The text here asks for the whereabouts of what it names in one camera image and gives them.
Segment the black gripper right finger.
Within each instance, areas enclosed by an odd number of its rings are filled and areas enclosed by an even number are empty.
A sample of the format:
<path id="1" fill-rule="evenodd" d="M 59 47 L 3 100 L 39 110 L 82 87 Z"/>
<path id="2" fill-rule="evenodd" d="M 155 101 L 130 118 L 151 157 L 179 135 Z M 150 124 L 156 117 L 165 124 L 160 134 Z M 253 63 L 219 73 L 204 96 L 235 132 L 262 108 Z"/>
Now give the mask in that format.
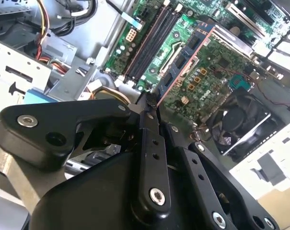
<path id="1" fill-rule="evenodd" d="M 274 218 L 200 142 L 187 144 L 180 129 L 158 116 L 167 160 L 179 170 L 181 190 L 198 230 L 278 230 Z"/>

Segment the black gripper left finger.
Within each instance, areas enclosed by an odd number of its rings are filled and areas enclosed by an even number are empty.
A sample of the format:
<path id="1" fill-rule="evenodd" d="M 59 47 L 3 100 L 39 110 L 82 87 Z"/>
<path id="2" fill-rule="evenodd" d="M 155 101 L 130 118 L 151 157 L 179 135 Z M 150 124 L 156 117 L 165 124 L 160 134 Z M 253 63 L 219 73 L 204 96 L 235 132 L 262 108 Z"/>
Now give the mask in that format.
<path id="1" fill-rule="evenodd" d="M 115 99 L 11 106 L 0 113 L 0 172 L 33 214 L 47 192 L 68 180 L 64 166 L 71 156 L 118 144 L 120 154 L 136 158 L 132 212 L 164 218 L 171 198 L 159 122 L 149 93 L 130 106 Z"/>

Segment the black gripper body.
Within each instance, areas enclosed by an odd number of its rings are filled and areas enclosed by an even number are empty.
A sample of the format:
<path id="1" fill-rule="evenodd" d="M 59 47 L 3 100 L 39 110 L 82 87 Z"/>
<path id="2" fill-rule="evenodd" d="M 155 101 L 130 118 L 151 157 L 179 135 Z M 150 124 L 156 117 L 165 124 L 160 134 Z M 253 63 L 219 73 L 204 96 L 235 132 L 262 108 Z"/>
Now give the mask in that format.
<path id="1" fill-rule="evenodd" d="M 33 230 L 203 230 L 202 215 L 180 172 L 169 169 L 171 212 L 150 225 L 133 214 L 137 182 L 131 153 L 112 157 L 57 185 L 39 201 L 30 221 Z"/>

